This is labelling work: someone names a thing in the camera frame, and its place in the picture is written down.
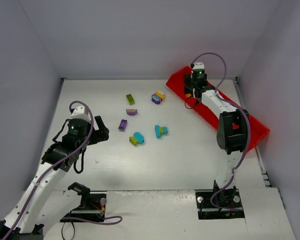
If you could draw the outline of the purple rectangular lego brick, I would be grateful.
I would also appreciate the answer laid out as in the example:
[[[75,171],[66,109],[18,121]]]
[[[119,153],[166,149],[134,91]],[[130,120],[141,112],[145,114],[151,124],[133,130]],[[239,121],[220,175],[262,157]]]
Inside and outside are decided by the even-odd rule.
[[[128,121],[126,119],[122,119],[118,126],[118,130],[124,132],[126,130],[127,124],[128,124]]]

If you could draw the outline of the purple half-round lego brick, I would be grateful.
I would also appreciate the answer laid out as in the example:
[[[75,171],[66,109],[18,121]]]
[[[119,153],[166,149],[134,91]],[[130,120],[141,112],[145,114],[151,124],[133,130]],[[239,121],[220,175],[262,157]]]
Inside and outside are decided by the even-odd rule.
[[[128,116],[136,116],[138,114],[137,109],[126,109],[125,111]]]

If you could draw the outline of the cyan lego with green brick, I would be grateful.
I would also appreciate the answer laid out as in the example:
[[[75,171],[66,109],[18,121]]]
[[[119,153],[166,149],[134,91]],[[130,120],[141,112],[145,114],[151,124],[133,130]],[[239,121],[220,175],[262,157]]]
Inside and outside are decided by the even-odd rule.
[[[135,132],[129,137],[129,142],[134,146],[142,145],[145,142],[145,137],[140,132]]]

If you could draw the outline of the green long lego brick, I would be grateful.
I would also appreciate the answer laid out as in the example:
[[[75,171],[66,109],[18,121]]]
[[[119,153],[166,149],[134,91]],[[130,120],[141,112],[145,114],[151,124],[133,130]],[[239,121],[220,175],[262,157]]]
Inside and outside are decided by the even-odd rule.
[[[127,99],[130,106],[135,104],[135,100],[134,100],[134,98],[131,94],[127,94],[126,99]]]

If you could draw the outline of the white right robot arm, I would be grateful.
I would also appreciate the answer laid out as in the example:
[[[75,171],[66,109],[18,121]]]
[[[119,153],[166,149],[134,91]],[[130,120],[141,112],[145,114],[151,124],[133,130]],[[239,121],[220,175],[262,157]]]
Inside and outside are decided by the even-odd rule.
[[[217,117],[216,141],[227,154],[227,163],[215,183],[221,190],[229,189],[234,186],[235,174],[249,148],[249,114],[236,103],[223,98],[213,85],[208,84],[205,66],[200,62],[192,64],[190,74],[185,76],[184,92],[192,93],[199,104]]]

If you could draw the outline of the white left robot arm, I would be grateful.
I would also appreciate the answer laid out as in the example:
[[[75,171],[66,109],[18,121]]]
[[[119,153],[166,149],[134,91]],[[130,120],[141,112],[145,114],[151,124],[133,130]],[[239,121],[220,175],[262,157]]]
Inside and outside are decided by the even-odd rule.
[[[53,144],[42,157],[33,181],[15,208],[0,220],[0,240],[42,240],[47,223],[38,223],[40,212],[55,185],[83,156],[87,146],[109,139],[109,129],[101,116],[67,119],[67,134]]]

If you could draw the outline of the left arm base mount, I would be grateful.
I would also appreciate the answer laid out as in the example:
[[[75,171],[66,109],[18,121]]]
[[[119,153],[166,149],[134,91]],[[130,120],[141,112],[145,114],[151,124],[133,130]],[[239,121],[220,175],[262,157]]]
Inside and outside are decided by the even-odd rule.
[[[80,196],[80,204],[67,213],[60,220],[61,223],[82,222],[81,220],[66,218],[80,218],[98,223],[104,222],[107,203],[105,192],[91,192],[90,188],[78,182],[72,183],[68,190],[74,191]]]

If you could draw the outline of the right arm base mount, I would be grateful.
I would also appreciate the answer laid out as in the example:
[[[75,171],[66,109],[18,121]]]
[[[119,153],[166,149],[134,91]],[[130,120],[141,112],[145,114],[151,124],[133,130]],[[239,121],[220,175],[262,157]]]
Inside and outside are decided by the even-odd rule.
[[[244,219],[245,213],[238,189],[221,192],[211,203],[212,191],[196,191],[196,206],[199,220]]]

